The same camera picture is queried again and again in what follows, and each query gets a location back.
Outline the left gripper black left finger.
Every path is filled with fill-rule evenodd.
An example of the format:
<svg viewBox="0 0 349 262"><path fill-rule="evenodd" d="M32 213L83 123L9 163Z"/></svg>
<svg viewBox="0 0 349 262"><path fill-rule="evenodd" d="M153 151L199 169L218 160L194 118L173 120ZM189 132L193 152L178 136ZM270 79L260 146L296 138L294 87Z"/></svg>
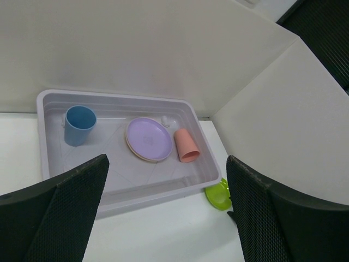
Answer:
<svg viewBox="0 0 349 262"><path fill-rule="evenodd" d="M1 195L1 261L82 261L109 166L101 154Z"/></svg>

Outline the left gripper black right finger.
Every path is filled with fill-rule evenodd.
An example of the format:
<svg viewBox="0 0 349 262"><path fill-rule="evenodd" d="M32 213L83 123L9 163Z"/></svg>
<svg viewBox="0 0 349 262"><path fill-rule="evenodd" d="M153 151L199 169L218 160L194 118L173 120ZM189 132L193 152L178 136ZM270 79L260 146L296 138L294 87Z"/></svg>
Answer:
<svg viewBox="0 0 349 262"><path fill-rule="evenodd" d="M245 261L348 261L348 206L292 189L230 155L227 183Z"/></svg>

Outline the blue plastic cup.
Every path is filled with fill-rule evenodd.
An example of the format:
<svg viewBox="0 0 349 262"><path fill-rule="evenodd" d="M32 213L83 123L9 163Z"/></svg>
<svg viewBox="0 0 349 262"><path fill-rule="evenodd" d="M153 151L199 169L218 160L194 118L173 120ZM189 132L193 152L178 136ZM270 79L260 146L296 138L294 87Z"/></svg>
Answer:
<svg viewBox="0 0 349 262"><path fill-rule="evenodd" d="M70 107L65 113L64 141L69 146L82 145L97 123L93 110L83 105Z"/></svg>

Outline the coral plastic cup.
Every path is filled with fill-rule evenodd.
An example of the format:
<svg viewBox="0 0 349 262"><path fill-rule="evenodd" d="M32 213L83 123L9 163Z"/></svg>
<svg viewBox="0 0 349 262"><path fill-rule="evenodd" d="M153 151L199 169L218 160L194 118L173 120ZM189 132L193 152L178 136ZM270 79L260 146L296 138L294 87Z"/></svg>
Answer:
<svg viewBox="0 0 349 262"><path fill-rule="evenodd" d="M182 163L192 162L200 156L200 151L187 129L181 128L175 131L174 140Z"/></svg>

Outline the purple plastic plate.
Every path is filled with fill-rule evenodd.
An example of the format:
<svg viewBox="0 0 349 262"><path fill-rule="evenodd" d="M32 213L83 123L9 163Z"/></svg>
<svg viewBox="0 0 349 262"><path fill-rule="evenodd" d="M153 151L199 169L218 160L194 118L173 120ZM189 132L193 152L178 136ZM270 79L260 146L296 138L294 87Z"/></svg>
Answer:
<svg viewBox="0 0 349 262"><path fill-rule="evenodd" d="M141 159L158 162L166 159L173 150L168 131L157 121L148 117L131 120L125 137L131 151Z"/></svg>

